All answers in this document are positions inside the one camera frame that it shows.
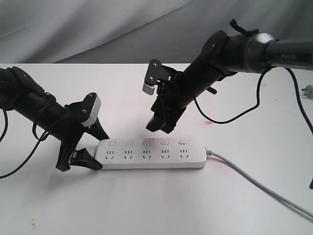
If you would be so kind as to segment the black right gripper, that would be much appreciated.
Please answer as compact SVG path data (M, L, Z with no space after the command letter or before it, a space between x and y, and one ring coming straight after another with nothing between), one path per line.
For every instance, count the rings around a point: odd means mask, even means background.
M146 129L169 134L196 94L196 78L189 72L169 72L168 80L158 81L155 88L157 97L151 107L153 116Z

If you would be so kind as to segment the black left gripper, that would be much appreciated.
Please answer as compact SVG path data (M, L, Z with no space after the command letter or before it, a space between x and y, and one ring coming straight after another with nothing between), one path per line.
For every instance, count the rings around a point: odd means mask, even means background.
M82 111L81 104L81 102L74 102L66 105L63 117L56 123L56 137L61 141L56 168L60 171L67 171L70 166L80 166L95 171L103 168L102 164L86 148L75 150L84 131L99 141L110 138L103 129L99 118L86 129L78 121L78 113Z

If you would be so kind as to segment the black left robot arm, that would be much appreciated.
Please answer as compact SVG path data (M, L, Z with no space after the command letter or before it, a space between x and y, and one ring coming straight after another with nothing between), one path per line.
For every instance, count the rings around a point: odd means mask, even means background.
M108 139L98 119L100 107L97 93L89 93L82 101L62 106L22 69L11 67L0 70L0 108L15 110L30 120L33 133L41 127L45 131L41 140L51 135L61 142L56 168L62 172L71 166L102 169L102 165L85 148L76 150L85 133L99 141Z

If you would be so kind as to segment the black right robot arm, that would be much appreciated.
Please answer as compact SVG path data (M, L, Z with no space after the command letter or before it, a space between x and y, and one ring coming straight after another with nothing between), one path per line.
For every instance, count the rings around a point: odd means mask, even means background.
M265 75L274 67L287 70L313 68L311 39L278 40L258 29L245 30L235 20L236 36L219 30L205 42L199 56L178 71L152 59L144 78L143 92L157 94L146 128L171 133L186 107L203 92L216 94L212 85L239 72Z

